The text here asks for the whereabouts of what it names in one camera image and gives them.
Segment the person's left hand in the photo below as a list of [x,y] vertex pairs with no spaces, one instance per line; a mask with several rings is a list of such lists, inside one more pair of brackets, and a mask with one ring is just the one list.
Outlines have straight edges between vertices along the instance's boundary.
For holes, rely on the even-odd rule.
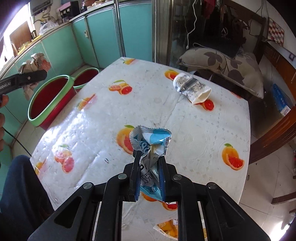
[[[1,108],[3,108],[4,106],[7,105],[9,101],[9,97],[7,95],[1,95]],[[4,114],[1,113],[0,115],[0,151],[3,150],[4,148],[4,123],[5,123],[6,119]]]

